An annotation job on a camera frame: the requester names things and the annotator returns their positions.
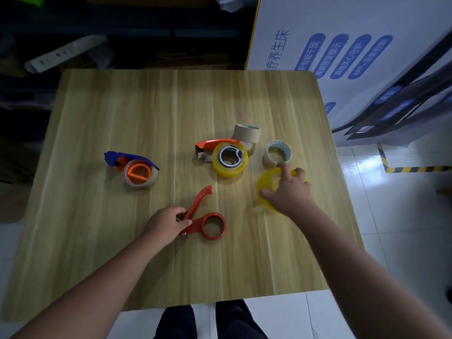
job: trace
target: hand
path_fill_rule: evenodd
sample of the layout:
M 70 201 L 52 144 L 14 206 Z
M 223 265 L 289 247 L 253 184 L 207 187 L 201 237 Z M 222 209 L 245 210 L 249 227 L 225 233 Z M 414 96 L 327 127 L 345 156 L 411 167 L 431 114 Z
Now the hand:
M 165 247 L 176 239 L 183 229 L 192 224 L 191 220 L 176 221 L 176 215 L 185 212 L 183 207 L 159 209 L 146 222 L 143 234 L 150 235 L 162 245 L 162 248 Z
M 310 191 L 311 184 L 303 182 L 305 171 L 302 168 L 296 168 L 296 175 L 292 176 L 286 163 L 279 163 L 277 166 L 281 168 L 279 188 L 274 192 L 261 189 L 259 195 L 267 200 L 274 209 L 289 217 L 306 206 L 314 205 Z

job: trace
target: person's left hand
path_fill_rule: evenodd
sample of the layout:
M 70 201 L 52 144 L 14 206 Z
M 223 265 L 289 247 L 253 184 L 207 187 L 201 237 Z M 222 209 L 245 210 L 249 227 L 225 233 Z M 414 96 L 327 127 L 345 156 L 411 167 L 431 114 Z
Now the person's left hand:
M 144 233 L 155 238 L 162 248 L 171 243 L 178 234 L 192 224 L 191 220 L 176 221 L 176 215 L 185 213 L 183 207 L 159 209 L 146 222 Z

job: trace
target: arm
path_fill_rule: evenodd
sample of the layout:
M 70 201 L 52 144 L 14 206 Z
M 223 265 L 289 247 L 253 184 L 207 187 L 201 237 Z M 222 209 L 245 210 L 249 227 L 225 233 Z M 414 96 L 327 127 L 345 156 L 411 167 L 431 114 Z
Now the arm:
M 149 261 L 192 221 L 182 207 L 156 212 L 144 233 L 43 310 L 14 338 L 105 338 Z
M 311 198 L 305 172 L 286 164 L 278 190 L 260 195 L 303 232 L 357 338 L 452 338 L 422 303 L 350 240 Z

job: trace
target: yellow tape roll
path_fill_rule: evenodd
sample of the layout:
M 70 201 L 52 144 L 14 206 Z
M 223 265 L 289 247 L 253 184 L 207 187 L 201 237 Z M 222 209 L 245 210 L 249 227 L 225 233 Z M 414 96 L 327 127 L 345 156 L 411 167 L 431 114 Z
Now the yellow tape roll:
M 238 148 L 240 151 L 242 151 L 242 158 L 241 162 L 238 166 L 234 168 L 227 168 L 220 162 L 220 152 L 223 148 L 227 146 L 233 146 Z M 217 147 L 213 150 L 212 153 L 212 164 L 213 169 L 215 169 L 215 172 L 223 177 L 234 177 L 240 174 L 243 169 L 245 169 L 245 166 L 248 164 L 248 152 L 246 151 L 245 147 L 240 143 L 222 143 L 217 145 Z
M 290 171 L 292 176 L 295 176 L 295 170 Z M 261 189 L 269 189 L 271 191 L 276 191 L 279 188 L 279 180 L 281 179 L 281 168 L 274 168 L 273 170 L 269 170 L 264 172 L 256 182 L 256 191 L 257 191 L 257 200 L 266 206 L 269 210 L 275 211 L 278 213 L 276 209 L 272 207 L 268 201 L 264 200 L 259 195 L 259 190 Z

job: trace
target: yellow black hazard tape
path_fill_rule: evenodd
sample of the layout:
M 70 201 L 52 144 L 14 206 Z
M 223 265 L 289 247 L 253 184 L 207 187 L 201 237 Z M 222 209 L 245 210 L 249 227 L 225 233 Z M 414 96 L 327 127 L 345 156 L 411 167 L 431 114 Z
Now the yellow black hazard tape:
M 388 159 L 383 151 L 383 148 L 380 144 L 378 146 L 378 152 L 380 153 L 381 162 L 383 163 L 383 167 L 385 168 L 385 172 L 387 174 L 393 173 L 430 173 L 433 171 L 449 171 L 452 170 L 452 166 L 442 165 L 442 166 L 405 166 L 402 168 L 390 168 L 388 164 Z

